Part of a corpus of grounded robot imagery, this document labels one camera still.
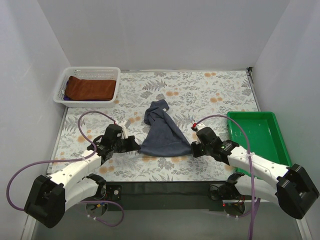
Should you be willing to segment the grey blue towel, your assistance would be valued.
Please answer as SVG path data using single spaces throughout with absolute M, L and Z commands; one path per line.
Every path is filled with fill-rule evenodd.
M 139 152 L 152 157 L 180 157 L 191 154 L 191 145 L 179 127 L 167 114 L 170 109 L 164 99 L 153 101 L 145 111 L 144 123 L 150 126 Z

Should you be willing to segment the brown towel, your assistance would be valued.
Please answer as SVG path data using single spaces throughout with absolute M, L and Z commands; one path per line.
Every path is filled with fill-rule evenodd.
M 72 101 L 110 101 L 114 97 L 116 81 L 111 79 L 79 79 L 70 76 L 64 95 Z

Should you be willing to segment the purple towel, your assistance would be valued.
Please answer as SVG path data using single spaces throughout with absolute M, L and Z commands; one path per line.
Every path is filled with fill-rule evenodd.
M 64 96 L 63 96 L 63 100 L 64 100 L 64 101 L 71 101 L 72 99 L 69 98 L 67 95 L 64 95 Z

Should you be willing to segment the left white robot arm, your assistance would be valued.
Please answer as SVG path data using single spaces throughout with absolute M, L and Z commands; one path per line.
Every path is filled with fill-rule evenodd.
M 72 162 L 50 176 L 38 176 L 24 206 L 24 212 L 53 228 L 72 206 L 85 202 L 88 210 L 118 205 L 122 187 L 109 184 L 93 171 L 110 160 L 114 154 L 140 150 L 133 135 L 128 135 L 124 125 L 110 124 L 103 135 L 96 137 L 84 151 L 79 161 Z

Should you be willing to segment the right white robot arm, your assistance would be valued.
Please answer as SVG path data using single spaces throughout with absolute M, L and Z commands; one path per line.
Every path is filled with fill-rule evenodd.
M 225 183 L 229 193 L 251 195 L 273 202 L 286 214 L 299 220 L 319 198 L 317 187 L 301 165 L 286 166 L 248 153 L 232 140 L 222 141 L 204 124 L 194 125 L 191 129 L 197 135 L 197 141 L 191 144 L 193 157 L 210 156 L 257 177 L 252 180 L 243 173 L 234 173 Z

